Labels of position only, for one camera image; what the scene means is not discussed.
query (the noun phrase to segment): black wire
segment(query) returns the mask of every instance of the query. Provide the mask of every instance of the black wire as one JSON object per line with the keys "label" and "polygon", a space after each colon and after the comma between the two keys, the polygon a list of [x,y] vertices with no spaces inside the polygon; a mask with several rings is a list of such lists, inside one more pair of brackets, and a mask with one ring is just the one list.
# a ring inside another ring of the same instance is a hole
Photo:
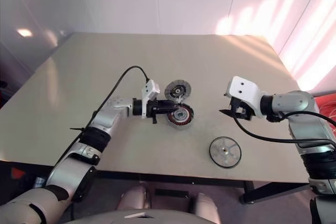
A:
{"label": "black wire", "polygon": [[75,203],[70,205],[70,220],[75,220]]}
{"label": "black wire", "polygon": [[298,115],[298,114],[307,114],[307,115],[314,115],[314,116],[317,116],[318,118],[322,118],[326,121],[328,121],[329,123],[331,123],[333,126],[336,127],[336,121],[334,121],[333,119],[325,116],[325,115],[321,115],[319,113],[316,113],[316,112],[312,112],[312,111],[294,111],[294,112],[289,112],[285,115],[283,115],[284,118],[288,118],[289,116],[291,115]]}
{"label": "black wire", "polygon": [[247,129],[245,129],[241,123],[238,121],[238,118],[236,116],[236,110],[237,110],[238,106],[235,105],[234,102],[232,102],[231,104],[231,113],[232,113],[232,117],[235,120],[236,124],[238,125],[238,127],[244,131],[247,135],[263,140],[263,141],[267,141],[267,142],[275,142],[275,143],[291,143],[291,144],[301,144],[301,143],[311,143],[311,142],[320,142],[321,144],[331,144],[332,146],[334,146],[334,148],[336,149],[336,143],[333,140],[327,139],[327,138],[307,138],[307,139],[282,139],[282,138],[272,138],[272,137],[265,137],[265,136],[259,136],[256,135],[252,132],[249,132]]}
{"label": "black wire", "polygon": [[[110,93],[106,96],[106,98],[104,99],[104,101],[99,105],[99,107],[93,112],[93,115],[90,119],[90,121],[87,123],[87,125],[85,126],[84,130],[91,124],[91,122],[93,121],[93,119],[96,117],[96,115],[98,114],[98,112],[101,110],[101,108],[104,106],[104,104],[109,100],[109,98],[111,97],[111,95],[114,93],[114,91],[116,90],[116,88],[118,87],[118,85],[120,84],[121,80],[124,78],[124,76],[128,73],[128,71],[130,71],[133,68],[139,68],[141,70],[141,72],[143,73],[143,75],[146,78],[145,83],[147,83],[149,81],[149,78],[147,76],[147,74],[145,73],[145,71],[139,67],[139,66],[132,66],[129,67],[128,69],[126,69],[124,71],[124,73],[120,76],[119,80],[115,83],[113,89],[110,91]],[[77,140],[81,137],[82,133],[83,133],[83,129],[80,128],[79,130],[81,130],[81,133],[78,134],[78,136],[76,136],[76,138],[71,142],[71,144],[66,148],[66,150],[63,152],[63,154],[61,155],[61,157],[58,159],[58,161],[56,162],[55,165],[58,164],[58,162],[61,161],[61,159],[67,154],[67,152],[71,149],[71,147],[77,142]]]}

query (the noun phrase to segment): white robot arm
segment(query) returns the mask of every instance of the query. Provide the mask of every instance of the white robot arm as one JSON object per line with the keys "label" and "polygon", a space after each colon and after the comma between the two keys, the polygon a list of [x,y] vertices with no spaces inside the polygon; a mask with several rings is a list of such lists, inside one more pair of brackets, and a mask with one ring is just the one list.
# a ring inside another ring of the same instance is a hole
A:
{"label": "white robot arm", "polygon": [[0,207],[1,224],[56,223],[72,202],[86,195],[102,152],[122,121],[132,115],[152,118],[178,109],[170,100],[157,100],[159,86],[148,80],[142,100],[109,99],[51,171],[46,186],[31,189]]}
{"label": "white robot arm", "polygon": [[[237,125],[252,137],[272,142],[295,143],[309,174],[309,184],[319,195],[310,203],[313,223],[334,223],[336,214],[336,139],[326,120],[318,114],[313,96],[303,91],[268,95],[258,86],[235,76],[229,83],[226,96],[231,98],[231,109],[221,112],[234,118]],[[270,122],[289,121],[293,140],[262,137],[246,130],[237,118],[250,120],[255,115],[266,116]]]}

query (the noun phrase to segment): floor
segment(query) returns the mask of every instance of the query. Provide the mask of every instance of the floor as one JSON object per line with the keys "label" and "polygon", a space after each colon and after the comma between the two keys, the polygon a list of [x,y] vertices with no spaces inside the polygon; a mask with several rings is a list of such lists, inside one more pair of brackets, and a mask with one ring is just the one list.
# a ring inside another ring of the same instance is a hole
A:
{"label": "floor", "polygon": [[[139,182],[130,180],[96,179],[87,198],[75,204],[75,218],[94,215],[114,210],[123,192]],[[242,205],[238,201],[243,192],[240,188],[145,183],[152,195],[152,208],[174,209],[187,211],[189,199],[154,195],[155,189],[172,189],[188,191],[190,196],[202,192],[209,195],[217,205],[222,223],[311,223],[309,200],[314,194],[307,190],[288,196],[279,197],[253,205]],[[66,211],[59,223],[70,220],[70,213]]]}

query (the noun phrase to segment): sunlight on wall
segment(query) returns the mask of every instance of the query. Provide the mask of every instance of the sunlight on wall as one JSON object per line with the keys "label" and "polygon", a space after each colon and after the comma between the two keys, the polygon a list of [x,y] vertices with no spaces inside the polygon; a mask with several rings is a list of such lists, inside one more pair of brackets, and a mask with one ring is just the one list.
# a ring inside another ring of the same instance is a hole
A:
{"label": "sunlight on wall", "polygon": [[283,54],[283,62],[291,72],[297,64],[302,66],[302,61],[306,61],[309,55],[303,56],[304,51],[313,42],[315,35],[318,33],[321,25],[329,14],[335,0],[321,0],[319,6],[309,17],[306,25],[297,36],[296,40],[291,43],[289,48]]}
{"label": "sunlight on wall", "polygon": [[232,18],[230,18],[230,17],[222,18],[217,23],[216,34],[217,35],[230,34],[231,28],[232,28]]}
{"label": "sunlight on wall", "polygon": [[298,79],[298,85],[302,90],[312,90],[336,66],[336,36],[330,41],[325,51]]}
{"label": "sunlight on wall", "polygon": [[264,36],[268,41],[275,41],[293,3],[294,0],[263,0],[257,8],[245,7],[238,19],[231,15],[222,18],[217,23],[216,34],[257,35]]}
{"label": "sunlight on wall", "polygon": [[[274,45],[294,2],[295,0],[263,0],[259,6],[249,5],[238,16],[229,15],[221,19],[216,34],[263,36]],[[283,64],[302,90],[313,89],[336,66],[336,56],[333,56],[336,54],[336,40],[329,40],[330,35],[336,33],[336,0],[320,0],[318,3],[298,36],[281,53]],[[254,45],[247,43],[237,46],[262,58],[260,53],[254,51]]]}
{"label": "sunlight on wall", "polygon": [[281,31],[282,26],[285,24],[289,11],[294,3],[294,0],[284,0],[280,11],[278,12],[267,36],[269,43],[272,45]]}

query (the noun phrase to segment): beige tabletop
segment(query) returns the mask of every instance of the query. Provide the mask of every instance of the beige tabletop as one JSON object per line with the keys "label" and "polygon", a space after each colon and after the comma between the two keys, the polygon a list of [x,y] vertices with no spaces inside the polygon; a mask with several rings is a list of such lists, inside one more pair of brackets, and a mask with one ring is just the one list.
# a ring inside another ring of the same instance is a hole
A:
{"label": "beige tabletop", "polygon": [[[242,132],[221,114],[223,94],[233,76],[262,90],[284,93],[298,86],[273,49],[261,38],[216,35],[74,34],[0,110],[0,159],[53,165],[86,125],[123,71],[140,65],[164,89],[176,79],[192,86],[185,103],[193,125],[178,131],[164,115],[127,119],[106,148],[98,169],[206,178],[307,182],[294,144],[268,143]],[[141,98],[144,78],[132,70],[117,88],[122,98]],[[254,133],[289,138],[288,123],[253,118],[243,122]],[[209,145],[229,136],[241,146],[238,166],[225,169],[209,156]]]}

